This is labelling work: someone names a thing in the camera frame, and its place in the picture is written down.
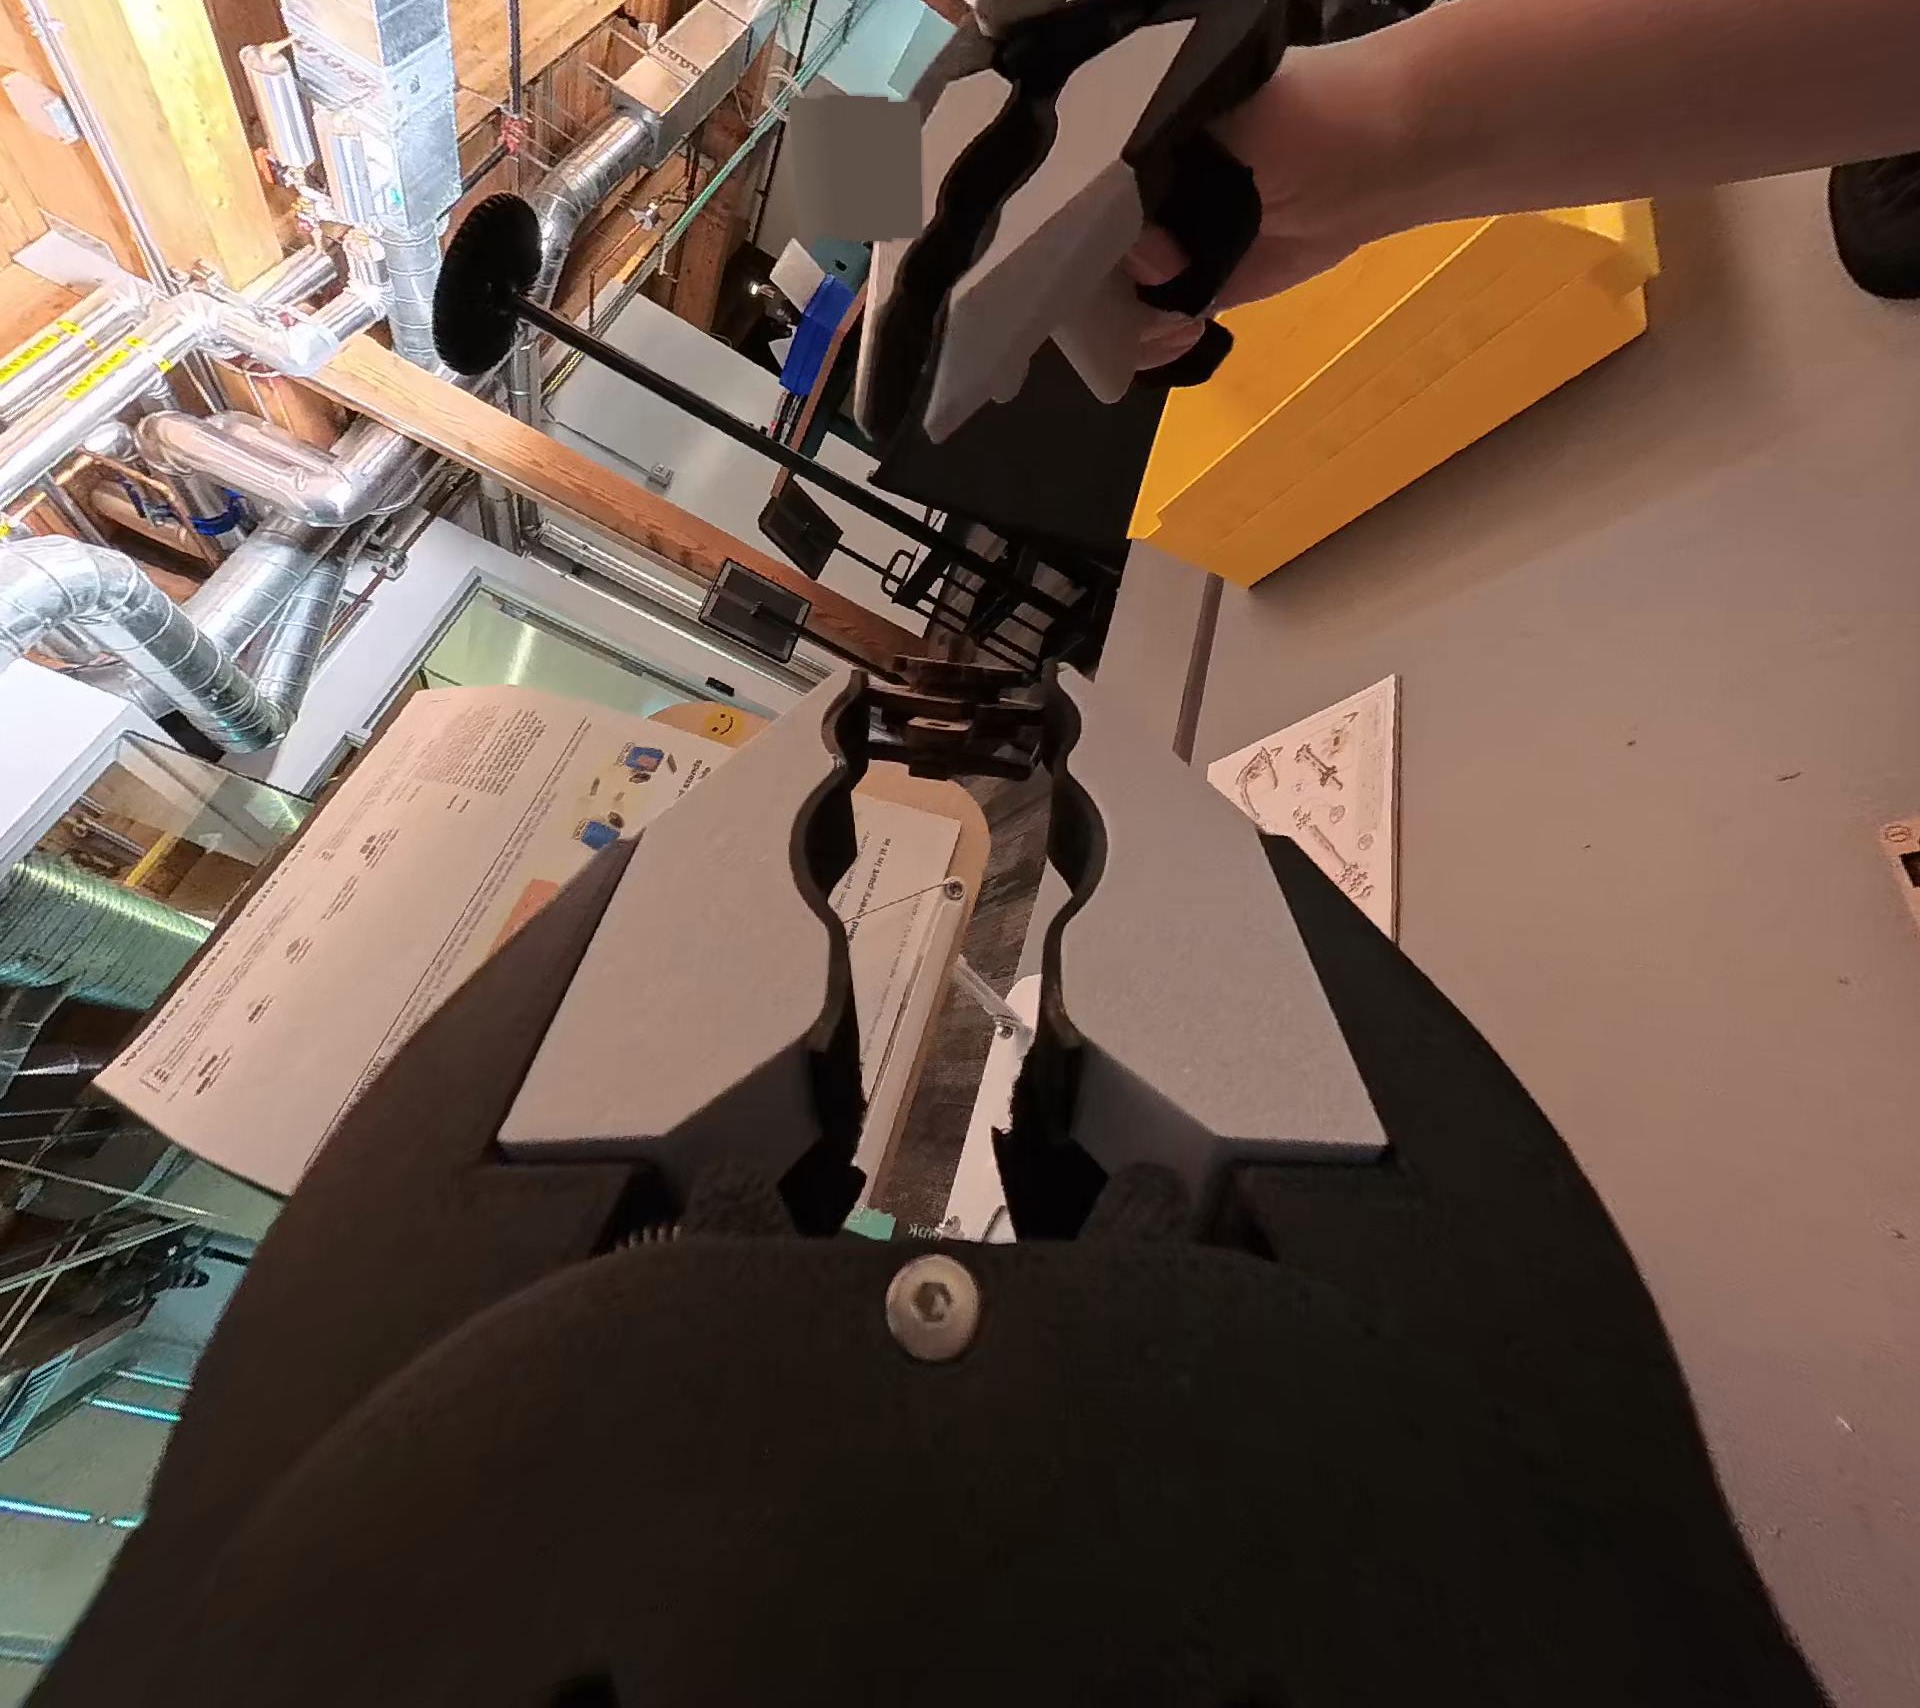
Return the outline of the black disc on rod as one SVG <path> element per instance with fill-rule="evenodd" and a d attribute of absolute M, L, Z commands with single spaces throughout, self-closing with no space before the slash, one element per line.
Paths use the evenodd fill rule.
<path fill-rule="evenodd" d="M 459 377 L 488 377 L 516 346 L 519 326 L 556 338 L 561 346 L 604 366 L 609 377 L 660 396 L 720 430 L 757 457 L 773 461 L 779 469 L 820 485 L 840 501 L 862 509 L 875 523 L 890 524 L 909 542 L 928 545 L 934 555 L 956 568 L 985 574 L 989 559 L 972 550 L 967 542 L 950 537 L 909 515 L 901 507 L 881 500 L 875 490 L 820 468 L 800 452 L 785 446 L 757 425 L 747 425 L 734 411 L 696 396 L 696 388 L 663 377 L 628 354 L 597 342 L 586 326 L 576 326 L 533 297 L 533 285 L 541 268 L 541 228 L 535 209 L 519 195 L 494 195 L 480 201 L 455 232 L 444 252 L 441 278 L 432 297 L 436 354 Z"/>

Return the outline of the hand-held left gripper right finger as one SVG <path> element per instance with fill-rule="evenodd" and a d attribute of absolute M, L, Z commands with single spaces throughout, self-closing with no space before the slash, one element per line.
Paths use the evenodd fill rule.
<path fill-rule="evenodd" d="M 1135 710 L 1053 668 L 1034 1039 L 1001 1129 L 1017 1243 L 1072 1243 L 1129 1167 L 1209 1213 L 1242 1167 L 1366 1167 L 1384 1129 L 1252 820 Z"/>

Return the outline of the yellow box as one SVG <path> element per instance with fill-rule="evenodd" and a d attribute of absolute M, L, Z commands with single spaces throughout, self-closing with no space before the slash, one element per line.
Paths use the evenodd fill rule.
<path fill-rule="evenodd" d="M 1454 222 L 1225 315 L 1167 396 L 1129 537 L 1255 587 L 1643 334 L 1654 204 Z"/>

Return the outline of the illustrated paper card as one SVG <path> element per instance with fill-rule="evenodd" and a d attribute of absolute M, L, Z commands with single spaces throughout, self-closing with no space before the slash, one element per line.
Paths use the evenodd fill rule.
<path fill-rule="evenodd" d="M 1401 676 L 1387 674 L 1208 765 L 1263 832 L 1307 859 L 1387 937 L 1401 932 Z"/>

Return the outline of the silver insulated pipe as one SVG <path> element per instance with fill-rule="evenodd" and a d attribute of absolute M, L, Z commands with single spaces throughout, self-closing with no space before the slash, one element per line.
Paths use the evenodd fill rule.
<path fill-rule="evenodd" d="M 253 682 L 131 559 L 76 537 L 2 545 L 2 668 L 57 627 L 117 654 L 223 750 L 260 753 L 293 729 L 302 682 Z"/>
<path fill-rule="evenodd" d="M 132 446 L 167 473 L 201 473 L 307 529 L 355 529 L 404 509 L 439 461 L 432 446 L 372 423 L 326 452 L 247 411 L 153 411 L 132 425 Z"/>

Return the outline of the person's right forearm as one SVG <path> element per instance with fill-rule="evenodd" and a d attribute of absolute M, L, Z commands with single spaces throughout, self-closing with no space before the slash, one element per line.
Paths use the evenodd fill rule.
<path fill-rule="evenodd" d="M 1407 222 L 1918 149 L 1918 0 L 1454 0 L 1396 63 Z"/>

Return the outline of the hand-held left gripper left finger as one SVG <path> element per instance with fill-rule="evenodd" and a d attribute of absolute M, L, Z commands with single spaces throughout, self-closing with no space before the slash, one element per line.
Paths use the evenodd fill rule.
<path fill-rule="evenodd" d="M 501 1124 L 521 1164 L 628 1160 L 686 1204 L 713 1167 L 773 1181 L 800 1236 L 860 1197 L 866 1112 L 848 874 L 869 676 L 824 676 L 640 837 Z"/>

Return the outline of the blue storage bin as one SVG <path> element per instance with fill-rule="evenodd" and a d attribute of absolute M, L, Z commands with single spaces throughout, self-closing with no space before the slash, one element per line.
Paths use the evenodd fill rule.
<path fill-rule="evenodd" d="M 852 290 L 840 275 L 819 278 L 781 354 L 781 388 L 788 396 L 809 399 L 819 388 L 835 342 L 852 310 L 852 297 Z"/>

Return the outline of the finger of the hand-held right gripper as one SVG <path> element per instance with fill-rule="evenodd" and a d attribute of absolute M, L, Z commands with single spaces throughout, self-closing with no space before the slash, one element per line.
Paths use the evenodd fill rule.
<path fill-rule="evenodd" d="M 942 358 L 947 297 L 981 263 L 999 204 L 1039 170 L 1053 102 L 995 69 L 950 78 L 919 129 L 920 228 L 873 244 L 852 411 L 873 440 L 926 434 L 920 411 Z"/>
<path fill-rule="evenodd" d="M 1046 159 L 999 204 L 993 239 L 947 297 L 920 411 L 928 440 L 944 443 L 989 402 L 1016 399 L 1047 345 L 1099 405 L 1132 386 L 1144 308 L 1122 255 L 1144 214 L 1122 149 L 1192 29 L 1192 17 L 1137 26 L 1061 88 Z"/>

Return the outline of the silver round air duct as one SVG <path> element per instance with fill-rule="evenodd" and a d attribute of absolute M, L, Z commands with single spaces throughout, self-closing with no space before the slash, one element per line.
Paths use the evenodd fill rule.
<path fill-rule="evenodd" d="M 614 80 L 614 110 L 540 182 L 541 268 L 533 297 L 552 304 L 586 218 L 668 159 L 747 78 L 793 0 L 702 0 Z"/>

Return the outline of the black textured pad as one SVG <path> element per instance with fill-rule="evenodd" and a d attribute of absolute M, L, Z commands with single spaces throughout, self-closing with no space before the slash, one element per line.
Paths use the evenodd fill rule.
<path fill-rule="evenodd" d="M 1918 152 L 1837 167 L 1830 228 L 1842 271 L 1866 294 L 1918 300 Z"/>

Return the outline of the paper instruction sheet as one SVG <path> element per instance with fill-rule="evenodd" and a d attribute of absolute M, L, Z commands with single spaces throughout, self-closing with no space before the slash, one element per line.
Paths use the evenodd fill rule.
<path fill-rule="evenodd" d="M 601 849 L 730 762 L 741 746 L 705 739 L 696 712 L 625 717 L 533 686 L 413 694 L 94 1090 L 185 1155 L 290 1197 L 466 976 Z M 849 937 L 866 1097 L 852 1164 L 869 1207 L 989 832 L 960 784 L 893 762 L 855 789 L 852 824 L 832 907 Z"/>

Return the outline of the round wooden model assembly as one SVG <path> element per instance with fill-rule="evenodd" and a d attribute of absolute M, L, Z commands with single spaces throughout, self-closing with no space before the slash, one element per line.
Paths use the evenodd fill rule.
<path fill-rule="evenodd" d="M 912 778 L 1024 782 L 1046 753 L 1039 674 L 995 665 L 909 659 L 862 682 L 866 753 Z"/>

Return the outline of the person's right hand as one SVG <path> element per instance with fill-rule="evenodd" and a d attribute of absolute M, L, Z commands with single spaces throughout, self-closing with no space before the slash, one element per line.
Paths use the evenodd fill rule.
<path fill-rule="evenodd" d="M 1212 136 L 1249 170 L 1260 230 L 1200 315 L 1144 308 L 1137 363 L 1196 345 L 1204 322 L 1333 268 L 1373 239 L 1460 218 L 1474 201 L 1469 152 L 1442 102 L 1442 46 L 1412 21 L 1373 39 L 1294 50 Z"/>

